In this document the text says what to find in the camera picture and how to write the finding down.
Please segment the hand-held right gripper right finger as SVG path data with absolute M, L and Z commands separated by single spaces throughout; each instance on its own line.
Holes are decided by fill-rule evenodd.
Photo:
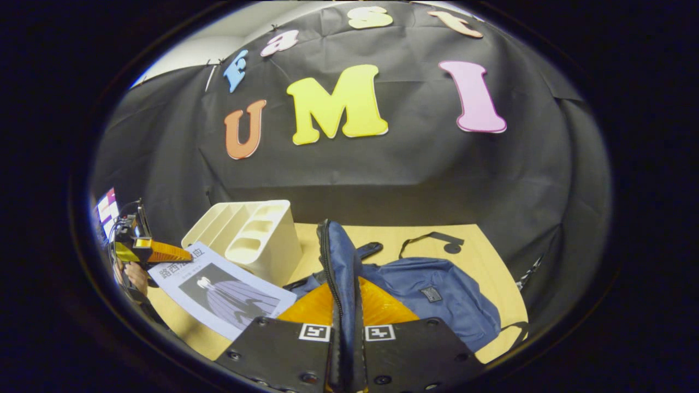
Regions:
M 445 392 L 477 378 L 484 365 L 440 318 L 419 319 L 404 304 L 358 279 L 362 296 L 364 392 Z

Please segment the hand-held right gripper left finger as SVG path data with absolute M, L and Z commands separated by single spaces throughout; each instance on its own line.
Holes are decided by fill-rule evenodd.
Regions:
M 282 293 L 264 293 L 241 281 L 215 284 L 215 315 L 240 331 L 216 363 L 272 390 L 329 391 L 334 305 L 327 286 L 276 315 L 282 301 Z

